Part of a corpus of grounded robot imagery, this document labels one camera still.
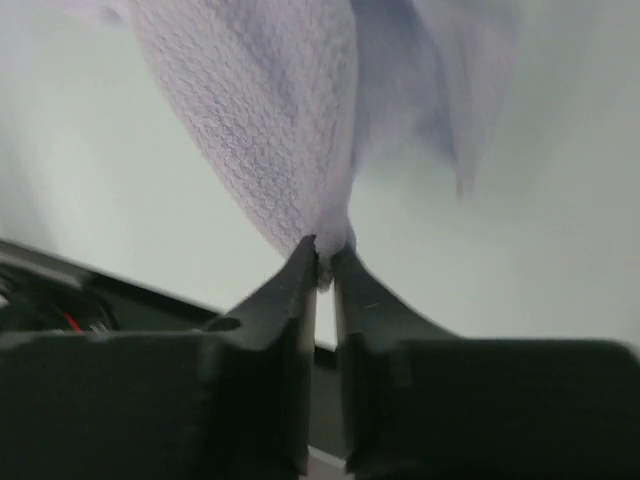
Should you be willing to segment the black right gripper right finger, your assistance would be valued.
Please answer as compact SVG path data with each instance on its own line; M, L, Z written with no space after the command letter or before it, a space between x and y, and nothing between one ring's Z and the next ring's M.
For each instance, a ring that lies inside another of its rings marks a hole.
M639 356L610 340L469 339L352 250L332 261L347 470L359 479L635 479Z

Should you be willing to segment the light blue cloth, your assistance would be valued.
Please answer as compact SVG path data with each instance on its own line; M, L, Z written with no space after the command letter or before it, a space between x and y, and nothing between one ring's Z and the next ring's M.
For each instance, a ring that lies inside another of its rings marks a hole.
M261 235L311 236L322 285L353 245L361 165L432 145L467 193L516 46L506 1L65 1L128 27L204 158Z

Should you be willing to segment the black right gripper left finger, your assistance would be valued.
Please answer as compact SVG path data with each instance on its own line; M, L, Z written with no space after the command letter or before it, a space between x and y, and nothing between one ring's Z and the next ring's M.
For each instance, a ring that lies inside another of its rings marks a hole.
M317 256L312 237L240 304L182 331L38 326L58 292L4 257L5 479L296 479L307 471Z

